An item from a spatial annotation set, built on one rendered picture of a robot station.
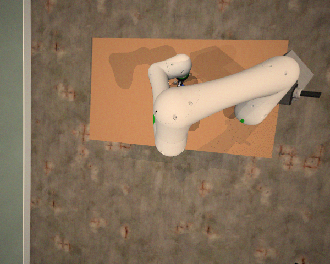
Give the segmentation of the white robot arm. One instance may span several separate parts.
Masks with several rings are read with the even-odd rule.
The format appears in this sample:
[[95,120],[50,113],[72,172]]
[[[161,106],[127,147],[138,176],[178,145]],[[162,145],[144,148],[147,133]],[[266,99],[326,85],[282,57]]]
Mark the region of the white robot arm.
[[240,122],[256,125],[278,103],[291,105],[300,96],[321,95],[298,88],[300,68],[288,56],[269,58],[223,78],[170,88],[169,80],[186,80],[191,67],[190,57],[181,53],[153,63],[148,69],[155,145],[165,156],[177,156],[184,151],[191,125],[231,106],[235,106],[234,114]]

